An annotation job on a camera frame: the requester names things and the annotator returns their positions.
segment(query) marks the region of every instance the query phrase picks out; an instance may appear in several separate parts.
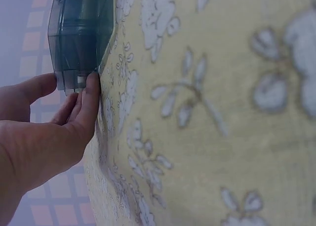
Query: finger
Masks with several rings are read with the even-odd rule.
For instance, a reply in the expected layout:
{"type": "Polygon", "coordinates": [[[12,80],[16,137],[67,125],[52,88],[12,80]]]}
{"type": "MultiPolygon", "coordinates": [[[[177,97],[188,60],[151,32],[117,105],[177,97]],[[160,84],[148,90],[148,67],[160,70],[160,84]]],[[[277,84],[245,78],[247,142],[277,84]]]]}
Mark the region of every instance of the finger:
{"type": "Polygon", "coordinates": [[[81,110],[81,104],[82,104],[82,92],[80,92],[77,97],[76,105],[69,116],[68,122],[74,121],[76,119],[77,115],[79,114],[81,110]]]}
{"type": "Polygon", "coordinates": [[[40,97],[51,94],[56,89],[56,86],[56,78],[53,73],[39,75],[16,85],[30,104],[40,97]]]}
{"type": "Polygon", "coordinates": [[[82,141],[88,143],[94,134],[94,123],[99,109],[100,80],[98,74],[90,74],[86,83],[81,110],[75,121],[69,122],[66,127],[75,128],[82,141]]]}
{"type": "Polygon", "coordinates": [[[53,119],[50,121],[53,124],[64,125],[67,123],[67,120],[75,107],[76,100],[78,98],[78,93],[74,92],[67,97],[66,101],[59,109],[59,111],[54,115],[53,119]]]}

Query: tile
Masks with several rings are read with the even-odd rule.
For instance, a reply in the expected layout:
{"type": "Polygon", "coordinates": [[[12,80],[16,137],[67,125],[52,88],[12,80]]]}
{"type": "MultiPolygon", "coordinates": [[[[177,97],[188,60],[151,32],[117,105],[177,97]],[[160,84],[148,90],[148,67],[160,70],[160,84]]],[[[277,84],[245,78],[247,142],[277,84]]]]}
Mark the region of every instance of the tile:
{"type": "Polygon", "coordinates": [[[36,123],[36,114],[35,113],[30,114],[30,122],[36,123]]]}
{"type": "Polygon", "coordinates": [[[34,7],[45,7],[48,0],[33,0],[32,8],[34,7]]]}
{"type": "Polygon", "coordinates": [[[30,199],[45,199],[46,193],[43,185],[28,192],[28,197],[30,199]]]}
{"type": "Polygon", "coordinates": [[[59,225],[78,225],[73,205],[55,205],[59,225]]]}
{"type": "Polygon", "coordinates": [[[82,204],[80,204],[79,207],[80,207],[83,222],[85,224],[95,224],[95,218],[94,218],[93,211],[91,209],[91,204],[90,203],[82,203],[82,204]]]}
{"type": "Polygon", "coordinates": [[[38,50],[40,47],[40,32],[27,32],[24,35],[23,51],[38,50]]]}
{"type": "Polygon", "coordinates": [[[48,96],[42,97],[40,99],[42,105],[57,105],[60,104],[60,91],[55,90],[48,96]]]}
{"type": "Polygon", "coordinates": [[[27,28],[41,27],[43,25],[44,11],[30,12],[27,28]]]}
{"type": "Polygon", "coordinates": [[[84,174],[74,174],[75,186],[77,196],[79,197],[87,197],[88,196],[88,189],[87,183],[85,181],[84,174]]]}
{"type": "Polygon", "coordinates": [[[41,123],[50,122],[54,115],[55,115],[55,112],[42,112],[41,117],[40,117],[40,122],[41,123]]]}
{"type": "Polygon", "coordinates": [[[49,49],[48,35],[47,34],[45,34],[45,38],[44,38],[44,49],[49,49]]]}
{"type": "Polygon", "coordinates": [[[53,72],[53,64],[50,55],[43,55],[41,63],[41,74],[48,74],[53,72]]]}
{"type": "Polygon", "coordinates": [[[31,211],[34,217],[35,225],[51,226],[53,220],[47,205],[31,205],[31,211]]]}
{"type": "Polygon", "coordinates": [[[59,174],[48,181],[52,198],[71,198],[68,177],[59,174]]]}
{"type": "Polygon", "coordinates": [[[24,56],[20,60],[20,77],[34,77],[36,76],[38,66],[37,56],[24,56]]]}

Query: plastic case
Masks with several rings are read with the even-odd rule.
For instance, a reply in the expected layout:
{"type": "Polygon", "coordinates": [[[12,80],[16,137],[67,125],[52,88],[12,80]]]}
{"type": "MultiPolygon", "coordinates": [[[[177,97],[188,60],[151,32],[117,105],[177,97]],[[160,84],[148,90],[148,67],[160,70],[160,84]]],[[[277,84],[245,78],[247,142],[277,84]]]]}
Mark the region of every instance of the plastic case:
{"type": "Polygon", "coordinates": [[[48,42],[58,90],[85,88],[113,32],[113,0],[54,0],[48,42]]]}

